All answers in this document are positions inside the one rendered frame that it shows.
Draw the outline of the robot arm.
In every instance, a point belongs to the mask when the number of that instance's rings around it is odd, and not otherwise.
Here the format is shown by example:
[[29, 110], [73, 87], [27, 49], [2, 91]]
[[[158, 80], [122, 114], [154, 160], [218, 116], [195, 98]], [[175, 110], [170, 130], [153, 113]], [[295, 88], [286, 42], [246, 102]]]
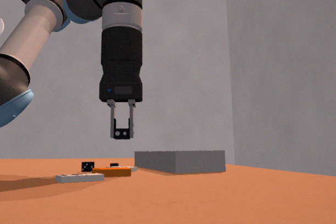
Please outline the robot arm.
[[[102, 17], [102, 7], [127, 2], [142, 9], [142, 0], [22, 0], [25, 16], [0, 48], [0, 127], [14, 120], [32, 101], [29, 70], [51, 32], [73, 21], [85, 24]], [[65, 10], [65, 11], [64, 11]], [[53, 29], [53, 30], [52, 30]]]

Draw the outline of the black 9v battery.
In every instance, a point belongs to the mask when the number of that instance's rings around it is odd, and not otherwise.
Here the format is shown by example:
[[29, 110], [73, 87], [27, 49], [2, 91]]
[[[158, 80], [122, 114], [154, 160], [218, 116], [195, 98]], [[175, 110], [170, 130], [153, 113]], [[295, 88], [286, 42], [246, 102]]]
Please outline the black 9v battery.
[[114, 139], [130, 139], [129, 128], [114, 128]]

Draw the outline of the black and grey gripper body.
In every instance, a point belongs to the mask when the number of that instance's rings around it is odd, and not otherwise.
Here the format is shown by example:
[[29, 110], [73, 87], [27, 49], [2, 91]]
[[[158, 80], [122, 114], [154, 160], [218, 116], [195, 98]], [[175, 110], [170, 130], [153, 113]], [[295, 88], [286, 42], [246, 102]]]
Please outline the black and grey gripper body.
[[107, 102], [143, 100], [139, 73], [142, 66], [142, 9], [132, 3], [114, 2], [103, 8], [99, 99]]

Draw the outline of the grey three-compartment bin rack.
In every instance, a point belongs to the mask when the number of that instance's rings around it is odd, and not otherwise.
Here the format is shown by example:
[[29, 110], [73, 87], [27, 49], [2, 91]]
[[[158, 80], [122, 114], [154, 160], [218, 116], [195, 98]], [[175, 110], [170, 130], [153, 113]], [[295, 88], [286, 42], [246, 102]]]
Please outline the grey three-compartment bin rack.
[[226, 171], [225, 150], [135, 152], [135, 166], [170, 173]]

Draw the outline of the black die with white pips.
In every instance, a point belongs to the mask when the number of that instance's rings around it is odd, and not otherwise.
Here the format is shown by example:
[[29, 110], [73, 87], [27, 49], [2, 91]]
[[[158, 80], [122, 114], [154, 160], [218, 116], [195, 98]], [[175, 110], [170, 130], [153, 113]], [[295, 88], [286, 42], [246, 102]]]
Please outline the black die with white pips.
[[82, 172], [92, 172], [92, 168], [94, 168], [94, 162], [82, 162]]

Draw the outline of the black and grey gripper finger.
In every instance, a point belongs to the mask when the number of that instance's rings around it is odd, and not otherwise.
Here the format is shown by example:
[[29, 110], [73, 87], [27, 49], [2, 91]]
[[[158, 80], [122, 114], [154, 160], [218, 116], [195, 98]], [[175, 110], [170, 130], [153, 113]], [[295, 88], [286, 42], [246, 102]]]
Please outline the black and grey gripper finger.
[[114, 128], [116, 128], [116, 119], [115, 119], [116, 103], [113, 99], [107, 99], [107, 105], [111, 108], [110, 138], [114, 138]]
[[129, 128], [129, 138], [134, 138], [133, 131], [133, 108], [136, 107], [136, 102], [134, 99], [129, 99], [128, 104], [130, 107], [130, 118], [128, 118], [128, 128]]

